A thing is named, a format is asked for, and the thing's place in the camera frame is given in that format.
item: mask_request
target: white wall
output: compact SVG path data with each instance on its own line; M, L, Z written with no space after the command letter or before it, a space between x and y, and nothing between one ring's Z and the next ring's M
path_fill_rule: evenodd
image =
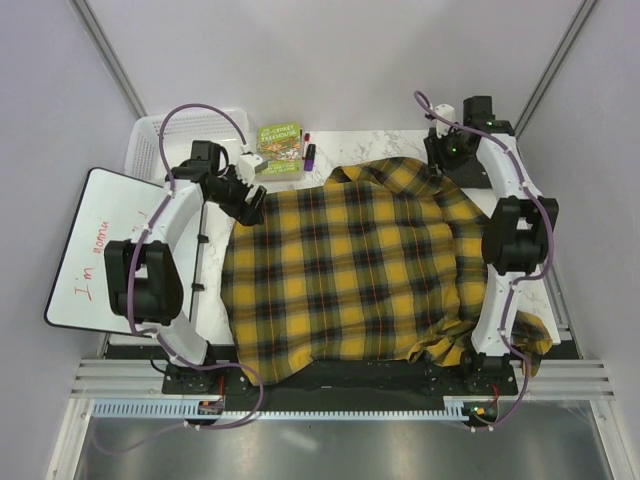
M0 476L30 480L97 346L45 302L86 172L122 168L134 119L65 0L2 2L0 45Z
M515 122L579 0L88 0L150 114L423 129L413 100L493 95Z
M609 368L640 451L640 50L636 0L600 2L525 131L531 177L560 203L558 265L589 355Z

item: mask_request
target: marble table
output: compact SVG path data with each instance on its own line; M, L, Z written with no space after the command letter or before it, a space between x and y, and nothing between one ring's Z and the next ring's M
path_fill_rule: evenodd
M265 182L269 192L316 187L324 184L335 167L355 165L387 157L413 157L427 161L423 138L426 130L385 130L355 132L311 132L316 144L316 159L312 172L301 180ZM490 190L465 189L465 193L487 214L495 208L496 198ZM197 295L196 330L212 344L233 344L227 312L220 299L220 279L224 255L234 220L227 217L217 205L206 205L207 235L200 272L200 283L205 291ZM540 317L549 330L554 343L560 343L547 290L542 280L527 282L518 308ZM153 344L155 340L112 335L112 344Z

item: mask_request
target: plaid blanket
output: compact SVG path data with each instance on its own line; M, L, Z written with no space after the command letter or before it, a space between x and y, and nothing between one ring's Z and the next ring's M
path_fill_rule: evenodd
M335 169L274 193L264 225L236 223L222 272L238 358L277 383L314 359L460 362L484 300L487 217L416 159ZM519 313L515 343L539 364L551 340Z

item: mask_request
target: plastic basket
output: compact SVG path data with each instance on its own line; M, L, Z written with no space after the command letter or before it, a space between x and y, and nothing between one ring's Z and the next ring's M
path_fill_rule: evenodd
M243 110L225 110L251 138L249 120ZM153 115L139 119L133 126L124 173L147 181L162 181L164 169L161 166L158 149L158 132L165 115ZM240 146L238 133L222 116L204 109L194 108L176 114L164 134L165 152L171 166L189 158L193 140L211 140L223 144L227 149Z

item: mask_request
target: book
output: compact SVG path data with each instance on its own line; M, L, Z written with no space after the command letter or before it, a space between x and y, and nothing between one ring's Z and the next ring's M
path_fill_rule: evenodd
M260 128L258 154L269 166L258 174L261 180L299 180L303 174L301 131L298 123Z

